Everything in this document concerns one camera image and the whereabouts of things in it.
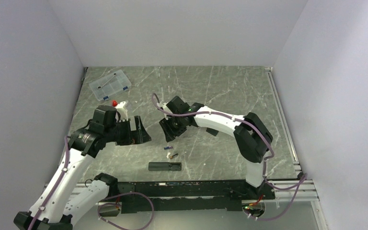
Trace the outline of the black remote control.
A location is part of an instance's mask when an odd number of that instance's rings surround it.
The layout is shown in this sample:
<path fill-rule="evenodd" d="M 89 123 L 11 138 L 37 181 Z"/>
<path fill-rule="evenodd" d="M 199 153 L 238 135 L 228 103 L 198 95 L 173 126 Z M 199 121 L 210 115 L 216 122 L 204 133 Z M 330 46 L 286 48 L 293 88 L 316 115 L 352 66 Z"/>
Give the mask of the black remote control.
<path fill-rule="evenodd" d="M 149 171 L 180 171 L 182 169 L 181 162 L 149 162 Z"/>

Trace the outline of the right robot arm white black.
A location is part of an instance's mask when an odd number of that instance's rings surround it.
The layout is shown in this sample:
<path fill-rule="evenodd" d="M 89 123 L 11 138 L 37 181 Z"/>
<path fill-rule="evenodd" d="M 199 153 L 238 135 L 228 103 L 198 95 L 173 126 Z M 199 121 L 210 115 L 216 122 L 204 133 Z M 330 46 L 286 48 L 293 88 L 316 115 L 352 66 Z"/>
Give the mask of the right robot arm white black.
<path fill-rule="evenodd" d="M 249 112 L 247 115 L 232 115 L 202 103 L 189 105 L 179 96 L 167 103 L 161 103 L 155 93 L 151 99 L 164 114 L 159 124 L 167 142 L 175 140 L 188 127 L 205 128 L 214 136 L 221 132 L 233 137 L 240 154 L 246 159 L 246 195 L 256 199 L 263 193 L 266 161 L 274 156 L 271 147 L 273 136 L 257 114 Z"/>

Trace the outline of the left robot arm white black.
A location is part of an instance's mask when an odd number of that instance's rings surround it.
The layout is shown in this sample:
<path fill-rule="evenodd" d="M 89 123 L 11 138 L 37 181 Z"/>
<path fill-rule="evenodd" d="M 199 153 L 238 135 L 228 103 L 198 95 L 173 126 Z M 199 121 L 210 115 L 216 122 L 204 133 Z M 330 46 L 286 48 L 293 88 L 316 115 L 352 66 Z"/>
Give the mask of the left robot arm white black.
<path fill-rule="evenodd" d="M 30 209 L 17 213 L 14 224 L 21 230 L 71 230 L 95 204 L 123 196 L 118 179 L 106 173 L 95 176 L 77 196 L 71 194 L 108 143 L 128 146 L 151 141 L 140 116 L 133 121 L 131 124 L 116 107 L 98 106 L 86 126 L 64 138 L 65 152 L 54 176 Z"/>

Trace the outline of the black remote battery cover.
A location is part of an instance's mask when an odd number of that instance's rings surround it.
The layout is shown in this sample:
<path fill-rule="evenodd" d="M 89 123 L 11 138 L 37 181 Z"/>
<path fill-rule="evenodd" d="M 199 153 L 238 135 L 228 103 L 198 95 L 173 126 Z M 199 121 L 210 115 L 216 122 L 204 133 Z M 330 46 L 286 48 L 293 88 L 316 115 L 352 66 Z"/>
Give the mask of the black remote battery cover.
<path fill-rule="evenodd" d="M 213 136 L 217 136 L 217 134 L 219 133 L 218 130 L 215 130 L 215 129 L 212 129 L 212 128 L 209 128 L 209 127 L 206 128 L 206 132 L 213 135 Z"/>

